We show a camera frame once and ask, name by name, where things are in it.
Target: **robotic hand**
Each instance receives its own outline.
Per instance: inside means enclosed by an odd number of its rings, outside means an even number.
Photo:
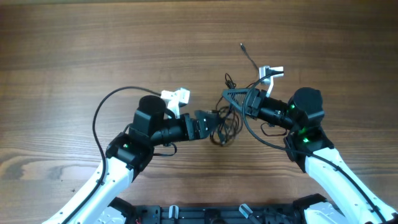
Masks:
[[[295,92],[289,102],[284,103],[271,98],[270,89],[264,91],[255,88],[265,79],[280,75],[282,72],[271,68],[266,68],[263,72],[261,79],[252,87],[225,90],[223,97],[231,103],[231,106],[244,114],[242,119],[256,139],[268,146],[286,151],[291,161],[296,162],[303,172],[308,173],[329,193],[342,212],[342,214],[338,212],[321,195],[311,195],[298,199],[292,204],[294,220],[284,220],[287,223],[308,224],[398,223],[398,213],[374,195],[355,176],[343,162],[333,143],[326,137],[320,125],[324,117],[320,91],[301,88]],[[111,141],[104,154],[103,163],[98,166],[93,176],[61,210],[44,223],[147,223],[136,218],[135,214],[139,211],[116,196],[129,187],[153,156],[172,156],[172,154],[154,153],[154,146],[172,144],[175,147],[173,142],[205,139],[223,122],[218,113],[196,111],[196,119],[191,119],[189,114],[179,114],[179,107],[188,102],[189,94],[186,95],[184,89],[178,91],[175,94],[162,93],[161,98],[160,94],[141,98],[133,122]],[[284,138],[285,147],[272,145],[256,136],[248,126],[246,116],[288,129],[289,133]],[[169,219],[166,221],[162,219],[164,211],[169,214]],[[227,223],[219,210],[203,209],[203,211],[204,214],[201,209],[198,211],[204,216],[201,220],[195,215],[196,218],[192,220],[184,220],[179,219],[181,217],[178,214],[178,207],[173,205],[168,211],[162,210],[162,214],[158,214],[156,209],[150,223]],[[239,212],[246,219],[234,223],[270,223],[272,220],[266,214],[262,217],[254,216],[246,204],[240,206]]]

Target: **wooden surface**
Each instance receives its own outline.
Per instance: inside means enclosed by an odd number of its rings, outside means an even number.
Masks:
[[[192,91],[183,112],[212,109],[225,72],[238,86],[256,78],[241,42],[258,65],[285,67],[274,98],[287,101],[302,86],[322,91],[328,137],[398,208],[396,9],[396,1],[0,7],[0,223],[48,219],[89,178],[100,161],[91,121],[106,94],[183,86]],[[104,147],[143,95],[125,91],[106,102],[98,118]],[[133,205],[238,205],[326,195],[246,130],[229,147],[208,139],[177,146],[120,196]]]

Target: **wooden table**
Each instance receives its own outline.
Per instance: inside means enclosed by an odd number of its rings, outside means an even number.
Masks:
[[[323,127],[343,159],[398,208],[396,1],[148,2],[0,7],[0,223],[40,223],[100,162],[91,122],[110,91],[191,90],[183,112],[213,109],[224,73],[240,87],[284,66],[274,98],[322,91]],[[145,95],[125,91],[98,118],[103,147]],[[258,133],[259,122],[251,122]],[[279,138],[268,138],[282,144]],[[244,130],[228,147],[178,143],[120,197],[133,205],[282,203],[323,189]]]

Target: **white bracket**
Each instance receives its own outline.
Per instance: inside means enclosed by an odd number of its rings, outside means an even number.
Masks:
[[[180,88],[174,92],[163,90],[160,97],[167,103],[167,109],[172,111],[176,118],[180,118],[180,107],[188,104],[189,96],[189,90]]]
[[[272,67],[271,68],[270,66],[265,65],[265,66],[259,68],[259,77],[260,78],[262,78],[262,77],[264,77],[266,75],[266,70],[267,69],[271,69],[271,70],[274,70],[274,71],[277,71],[277,72],[283,72],[284,71],[283,66],[281,66],[281,67]],[[283,76],[284,76],[283,73],[282,74],[278,74],[278,75],[273,75],[273,76],[271,76],[269,78],[264,79],[261,82],[262,85],[269,85],[268,90],[267,90],[267,97],[269,97],[271,95],[272,88],[274,87],[274,78],[283,77]]]

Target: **wooden tabletop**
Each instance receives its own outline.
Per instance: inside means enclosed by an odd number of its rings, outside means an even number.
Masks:
[[[259,66],[284,66],[272,97],[321,90],[326,134],[353,172],[398,208],[397,7],[343,0],[0,7],[0,223],[41,223],[91,176],[100,163],[91,122],[110,91],[185,87],[184,113],[213,109],[226,72],[238,87],[256,79],[241,42]],[[103,147],[144,95],[126,90],[105,103],[97,123]],[[260,122],[250,124],[259,133]],[[177,146],[120,197],[166,206],[327,195],[286,153],[245,129],[228,147],[208,139]]]

